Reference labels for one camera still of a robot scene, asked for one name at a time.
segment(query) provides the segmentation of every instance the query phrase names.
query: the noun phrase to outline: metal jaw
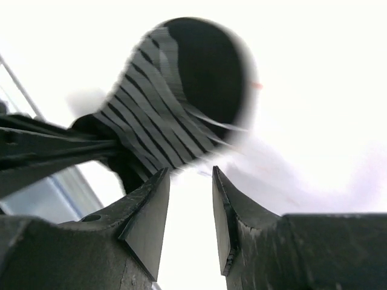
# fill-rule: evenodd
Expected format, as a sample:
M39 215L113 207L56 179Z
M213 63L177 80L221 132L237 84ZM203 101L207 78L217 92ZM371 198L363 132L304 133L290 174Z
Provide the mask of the metal jaw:
M240 192L218 167L212 180L228 290L386 288L386 214L279 217Z
M152 289L168 201L162 169L80 222L0 216L0 289Z

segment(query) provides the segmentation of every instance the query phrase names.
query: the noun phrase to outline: black and white stripe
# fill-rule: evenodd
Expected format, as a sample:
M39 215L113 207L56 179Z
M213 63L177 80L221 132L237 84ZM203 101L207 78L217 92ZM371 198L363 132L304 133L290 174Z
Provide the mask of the black and white stripe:
M177 169L203 159L217 144L227 146L206 123L239 130L209 119L188 103L178 49L168 28L152 31L135 50L110 101L94 114L142 163L135 170L143 179L162 167Z

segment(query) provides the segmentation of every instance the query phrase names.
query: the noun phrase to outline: blurred object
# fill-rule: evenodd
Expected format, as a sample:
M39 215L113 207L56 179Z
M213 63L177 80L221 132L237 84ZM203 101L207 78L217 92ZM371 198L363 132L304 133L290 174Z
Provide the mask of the blurred object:
M358 150L341 151L330 157L329 171L306 175L301 163L251 136L241 145L243 153L231 153L220 167L240 191L278 215L386 212L387 146L375 141Z
M214 166L218 166L225 169L228 164L233 163L233 160L239 155L249 154L250 150L256 147L254 142L251 142L251 136L254 136L255 123L257 118L257 108L259 106L259 90L262 88L259 82L249 81L249 108L245 110L246 116L241 119L240 125L246 128L245 134L238 134L233 139L232 149L227 147L216 152L216 154L210 154L207 156L207 161L198 162L195 164L195 168L198 174L203 176L212 176L212 169ZM246 151L246 144L249 144L251 148Z
M233 148L231 140L246 134L240 123L251 110L251 61L244 50L238 37L217 23L163 22L141 39L101 108L102 94L82 101L90 108L70 97L72 107L82 107L73 108L76 114L98 108L71 128L119 139L133 154L123 158L142 181L162 167L180 170L210 152ZM200 57L195 62L193 54Z
M17 79L4 60L0 60L0 101L7 105L7 113L43 120L21 84L14 82ZM71 167L0 199L0 207L7 214L31 214L59 223L78 221L101 209L102 204L82 174Z
M75 118L98 111L107 99L107 94L97 88L79 90L66 97L67 104Z

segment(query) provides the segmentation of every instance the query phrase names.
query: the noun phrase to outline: white sky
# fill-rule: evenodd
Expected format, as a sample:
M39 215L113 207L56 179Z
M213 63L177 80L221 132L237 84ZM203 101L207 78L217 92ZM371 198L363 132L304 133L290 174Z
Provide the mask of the white sky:
M0 0L0 53L54 123L68 126L80 114L69 101L74 106L98 95L96 108L148 29L170 18L199 16L228 26L250 47L263 85L255 137L280 152L310 187L344 188L359 152L372 141L387 141L387 6L381 1L118 5L78 0L77 5L35 1L40 4L20 7L18 2ZM269 168L266 178L275 183L281 175ZM122 194L103 167L89 163L81 169L104 204ZM191 171L172 186L160 268L163 290L226 289L210 188L209 178Z

